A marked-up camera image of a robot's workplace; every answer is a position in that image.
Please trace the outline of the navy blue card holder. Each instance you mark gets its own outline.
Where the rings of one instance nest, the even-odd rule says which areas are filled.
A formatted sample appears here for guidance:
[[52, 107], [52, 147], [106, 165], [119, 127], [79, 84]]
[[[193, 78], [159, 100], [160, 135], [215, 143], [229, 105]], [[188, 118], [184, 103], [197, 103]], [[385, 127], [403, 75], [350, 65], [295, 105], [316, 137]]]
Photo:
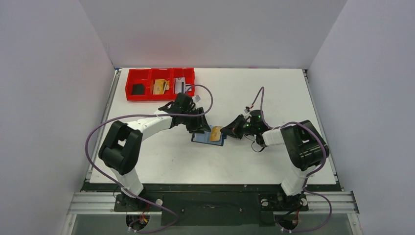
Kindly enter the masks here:
[[202, 134], [194, 133], [192, 135], [191, 141], [196, 142], [196, 143], [223, 146], [224, 142], [225, 142], [225, 139], [227, 138], [227, 135], [222, 133], [222, 139], [220, 141], [216, 141], [216, 142], [209, 141], [209, 137], [210, 137], [210, 132], [204, 132]]

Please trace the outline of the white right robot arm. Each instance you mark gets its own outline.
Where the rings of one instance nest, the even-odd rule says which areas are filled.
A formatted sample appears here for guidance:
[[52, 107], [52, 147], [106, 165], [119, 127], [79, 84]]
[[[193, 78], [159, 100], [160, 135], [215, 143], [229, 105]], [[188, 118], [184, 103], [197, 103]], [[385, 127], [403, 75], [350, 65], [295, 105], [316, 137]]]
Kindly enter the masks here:
[[289, 122], [279, 127], [265, 123], [261, 110], [240, 114], [221, 133], [241, 139], [253, 136], [254, 142], [262, 149], [283, 145], [291, 161], [291, 168], [280, 184], [282, 192], [276, 195], [277, 205], [288, 209], [295, 204], [295, 195], [304, 191], [308, 178], [325, 166], [329, 147], [311, 121]]

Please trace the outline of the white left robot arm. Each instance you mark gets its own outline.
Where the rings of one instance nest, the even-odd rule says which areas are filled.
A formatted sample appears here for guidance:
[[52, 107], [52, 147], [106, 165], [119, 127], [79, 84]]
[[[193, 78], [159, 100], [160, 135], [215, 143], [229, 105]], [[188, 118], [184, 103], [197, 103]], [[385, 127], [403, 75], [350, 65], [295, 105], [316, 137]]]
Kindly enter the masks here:
[[127, 205], [135, 211], [144, 208], [146, 197], [144, 186], [136, 172], [141, 144], [147, 138], [178, 125], [185, 125], [189, 133], [210, 132], [202, 107], [197, 107], [193, 98], [179, 93], [174, 101], [158, 108], [148, 117], [135, 121], [115, 121], [98, 152], [99, 158], [115, 174], [127, 195]]

